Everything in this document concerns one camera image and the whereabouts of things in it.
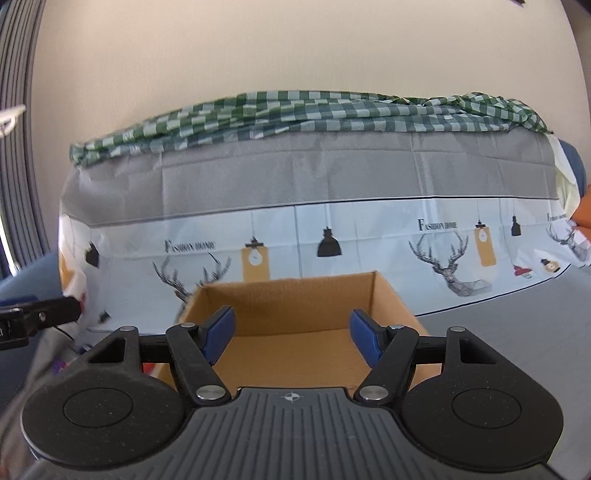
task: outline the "ribbed gray plate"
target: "ribbed gray plate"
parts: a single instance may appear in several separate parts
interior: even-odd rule
[[[228,405],[197,410],[170,445],[102,472],[37,462],[24,480],[559,480],[543,465],[477,473],[417,450],[392,416],[352,403],[340,388],[245,388]]]

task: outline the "black clamp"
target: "black clamp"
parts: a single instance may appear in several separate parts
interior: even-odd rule
[[[74,297],[17,303],[0,309],[0,350],[29,343],[38,330],[75,322],[82,313]]]
[[[351,337],[371,372],[354,400],[387,407],[417,446],[459,468],[506,472],[546,463],[562,433],[556,399],[461,326],[445,338],[403,325],[382,327],[361,310]],[[408,390],[416,366],[441,374]]]
[[[201,326],[183,323],[165,335],[120,327],[31,396],[22,411],[27,442],[37,456],[78,468],[152,454],[195,407],[230,400],[212,365],[235,328],[230,307]],[[169,362],[178,393],[144,374],[143,362]]]

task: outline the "black lamp illustration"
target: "black lamp illustration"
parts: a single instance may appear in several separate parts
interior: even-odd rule
[[[324,238],[318,244],[317,257],[338,257],[343,252],[340,249],[339,242],[332,235],[332,228],[329,228],[329,213],[328,206],[324,204],[324,219],[326,221],[326,228],[324,229]]]
[[[94,243],[90,242],[89,248],[85,253],[86,263],[93,267],[99,268],[100,255]]]
[[[521,225],[517,223],[515,216],[515,199],[513,199],[513,225],[511,225],[511,236],[521,236]]]

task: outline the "crosshair logo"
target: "crosshair logo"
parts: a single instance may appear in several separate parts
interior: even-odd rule
[[[303,397],[296,392],[289,392],[287,395],[283,395],[282,398],[286,399],[288,402],[293,403]]]

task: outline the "orange pillow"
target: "orange pillow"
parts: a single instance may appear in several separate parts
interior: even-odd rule
[[[587,187],[587,193],[581,198],[581,203],[574,211],[572,218],[577,222],[577,225],[591,229],[591,185]],[[589,238],[588,232],[584,232],[582,229],[581,231]]]

